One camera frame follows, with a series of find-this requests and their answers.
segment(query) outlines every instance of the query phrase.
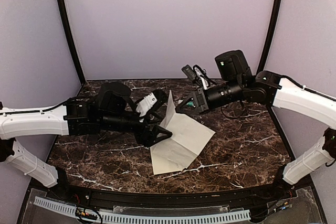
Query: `paper sheet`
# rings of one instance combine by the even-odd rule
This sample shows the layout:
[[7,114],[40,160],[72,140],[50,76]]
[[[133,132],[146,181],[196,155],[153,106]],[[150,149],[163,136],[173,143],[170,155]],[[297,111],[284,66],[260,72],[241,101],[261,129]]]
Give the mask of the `paper sheet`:
[[176,113],[171,91],[166,117],[160,126],[171,131],[173,135],[150,148],[155,175],[188,168],[215,134],[213,130],[189,116]]

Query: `curved black pole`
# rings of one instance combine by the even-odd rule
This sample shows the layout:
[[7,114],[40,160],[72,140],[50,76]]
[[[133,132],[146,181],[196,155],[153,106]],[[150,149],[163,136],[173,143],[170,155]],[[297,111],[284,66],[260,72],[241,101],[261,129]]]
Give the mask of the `curved black pole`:
[[266,65],[267,57],[269,54],[269,49],[271,48],[273,35],[274,35],[275,27],[277,24],[277,19],[278,19],[279,10],[280,10],[280,3],[281,3],[281,0],[274,0],[271,19],[269,22],[267,36],[266,36],[263,52],[261,54],[261,59],[259,62],[257,73],[263,71]]
[[75,65],[75,69],[79,78],[80,83],[83,85],[85,83],[85,77],[84,73],[82,70],[82,67],[80,65],[80,61],[78,58],[78,54],[76,51],[75,43],[74,43],[74,38],[72,37],[71,29],[70,29],[70,24],[69,24],[69,19],[67,15],[67,10],[65,7],[65,2],[64,0],[57,0],[58,3],[58,8],[59,8],[59,13],[61,15],[62,23],[63,23],[63,29],[65,36],[67,38],[69,50],[71,53],[71,57],[73,60],[73,64]]

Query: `marble table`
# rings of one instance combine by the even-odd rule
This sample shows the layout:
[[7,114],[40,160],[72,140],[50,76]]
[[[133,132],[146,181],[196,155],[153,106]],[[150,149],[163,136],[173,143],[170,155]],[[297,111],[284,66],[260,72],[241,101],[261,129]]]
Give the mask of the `marble table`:
[[[79,95],[95,95],[102,83],[88,81]],[[174,102],[196,89],[187,80],[124,80],[135,101],[154,89],[173,92]],[[182,172],[153,175],[150,150],[132,134],[60,136],[48,163],[63,168],[72,185],[129,193],[204,193],[270,184],[278,167],[290,161],[263,105],[245,103],[246,113],[227,119],[220,109],[194,119],[216,132],[199,157]],[[166,105],[159,110],[164,115]],[[235,102],[223,109],[239,115]]]

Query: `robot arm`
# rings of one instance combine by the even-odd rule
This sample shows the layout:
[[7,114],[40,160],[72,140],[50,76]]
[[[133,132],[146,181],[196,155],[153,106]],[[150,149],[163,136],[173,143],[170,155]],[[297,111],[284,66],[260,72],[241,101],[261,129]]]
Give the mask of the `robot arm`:
[[[176,107],[178,113],[202,114],[234,101],[245,100],[296,111],[326,124],[329,128],[311,149],[279,169],[276,179],[280,181],[277,183],[294,185],[336,158],[336,98],[269,71],[252,76],[240,50],[221,54],[215,61],[225,83],[207,90],[198,88]],[[192,79],[192,73],[186,74]]]
[[[130,95],[127,86],[113,82],[103,84],[98,95],[89,100],[72,98],[47,108],[9,109],[0,103],[0,162],[11,164],[50,188],[67,183],[65,172],[38,159],[15,137],[86,135],[107,130],[133,133],[139,144],[149,147],[172,136],[151,120],[151,116],[160,119],[156,110],[167,101],[162,90],[154,90],[135,103]],[[127,104],[132,111],[125,110]]]

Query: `white wall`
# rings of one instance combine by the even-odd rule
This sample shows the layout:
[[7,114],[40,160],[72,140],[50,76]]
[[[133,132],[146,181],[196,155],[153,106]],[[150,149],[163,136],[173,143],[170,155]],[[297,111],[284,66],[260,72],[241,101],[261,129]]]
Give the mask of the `white wall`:
[[[336,1],[282,0],[266,69],[336,96]],[[303,115],[276,110],[296,156],[327,128]],[[329,223],[336,223],[336,165],[312,174]]]
[[199,64],[241,49],[253,72],[273,0],[66,0],[87,79],[185,78]]
[[[56,0],[0,0],[0,101],[10,108],[49,106],[76,95],[80,83]],[[46,159],[54,136],[21,137]],[[0,223],[16,223],[29,177],[0,164]]]

